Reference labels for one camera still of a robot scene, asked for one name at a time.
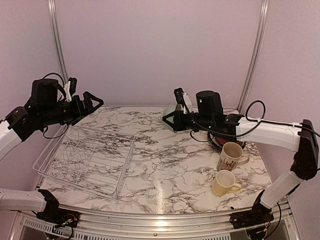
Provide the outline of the pale green butterfly cup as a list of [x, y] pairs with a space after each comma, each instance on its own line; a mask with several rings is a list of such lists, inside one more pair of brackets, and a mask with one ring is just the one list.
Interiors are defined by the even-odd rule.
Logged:
[[164, 124], [164, 126], [176, 133], [177, 131], [174, 129], [175, 123], [174, 123], [174, 117], [175, 117], [175, 111], [176, 111], [176, 104], [170, 104], [165, 110], [161, 112], [160, 120]]

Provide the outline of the pale green floral plate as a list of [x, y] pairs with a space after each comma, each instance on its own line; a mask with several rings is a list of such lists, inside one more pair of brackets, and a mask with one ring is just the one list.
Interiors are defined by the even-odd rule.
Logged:
[[223, 146], [217, 141], [217, 139], [212, 135], [211, 132], [207, 133], [207, 140], [210, 143], [210, 145], [212, 146], [212, 148], [214, 148], [216, 150], [222, 149]]

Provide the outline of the red floral plate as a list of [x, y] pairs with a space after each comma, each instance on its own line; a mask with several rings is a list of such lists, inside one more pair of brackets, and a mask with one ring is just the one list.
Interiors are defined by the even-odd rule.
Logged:
[[245, 142], [242, 141], [230, 141], [230, 140], [226, 140], [223, 138], [219, 138], [219, 137], [214, 137], [214, 142], [219, 146], [219, 147], [223, 147], [226, 143], [236, 143], [238, 144], [241, 148], [244, 148], [246, 146]]

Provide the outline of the floral tall mug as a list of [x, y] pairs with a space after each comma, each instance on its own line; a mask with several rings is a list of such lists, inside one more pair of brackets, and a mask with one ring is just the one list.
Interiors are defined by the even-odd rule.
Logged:
[[216, 168], [217, 171], [232, 171], [238, 166], [247, 164], [249, 161], [250, 157], [244, 155], [240, 145], [235, 142], [227, 142], [222, 147]]

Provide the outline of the yellow mug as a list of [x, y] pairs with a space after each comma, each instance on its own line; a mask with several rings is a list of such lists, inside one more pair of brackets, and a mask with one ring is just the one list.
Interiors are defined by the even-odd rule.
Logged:
[[236, 183], [235, 175], [229, 170], [220, 170], [217, 172], [211, 187], [212, 193], [217, 197], [226, 194], [236, 193], [242, 189], [239, 183]]

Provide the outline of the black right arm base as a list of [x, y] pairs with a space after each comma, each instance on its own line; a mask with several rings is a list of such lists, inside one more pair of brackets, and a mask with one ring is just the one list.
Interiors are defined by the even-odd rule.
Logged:
[[234, 229], [240, 229], [268, 223], [274, 219], [271, 209], [258, 204], [253, 206], [250, 210], [232, 213], [229, 221]]

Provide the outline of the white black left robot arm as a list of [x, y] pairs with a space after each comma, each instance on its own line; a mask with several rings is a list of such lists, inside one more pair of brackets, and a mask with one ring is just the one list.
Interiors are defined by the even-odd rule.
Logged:
[[[56, 124], [74, 126], [104, 104], [88, 91], [79, 97], [75, 94], [76, 86], [76, 78], [70, 78], [65, 85], [52, 78], [34, 80], [26, 104], [13, 109], [0, 122], [0, 157], [4, 158], [34, 132], [44, 133], [47, 127]], [[48, 190], [2, 188], [0, 209], [43, 212], [53, 223], [60, 222], [64, 216], [58, 200]]]

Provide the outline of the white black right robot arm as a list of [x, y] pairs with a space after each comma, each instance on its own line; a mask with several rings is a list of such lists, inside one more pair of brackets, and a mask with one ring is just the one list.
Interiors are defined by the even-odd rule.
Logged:
[[292, 165], [281, 174], [260, 196], [247, 219], [258, 224], [267, 216], [267, 209], [291, 194], [304, 181], [314, 178], [318, 172], [320, 136], [310, 120], [302, 122], [277, 122], [264, 116], [251, 118], [242, 114], [225, 114], [221, 97], [212, 90], [196, 94], [197, 111], [193, 112], [190, 99], [182, 88], [174, 90], [176, 103], [161, 114], [164, 125], [173, 132], [191, 130], [206, 131], [227, 142], [253, 142], [262, 147], [265, 160], [275, 157], [273, 163], [280, 166], [280, 153], [292, 153]]

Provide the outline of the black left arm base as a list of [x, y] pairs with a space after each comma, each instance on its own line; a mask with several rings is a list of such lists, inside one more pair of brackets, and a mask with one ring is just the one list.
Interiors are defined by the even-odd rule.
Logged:
[[37, 212], [36, 217], [40, 220], [55, 224], [57, 228], [65, 226], [76, 228], [79, 222], [80, 213], [74, 210], [57, 208], [55, 210]]

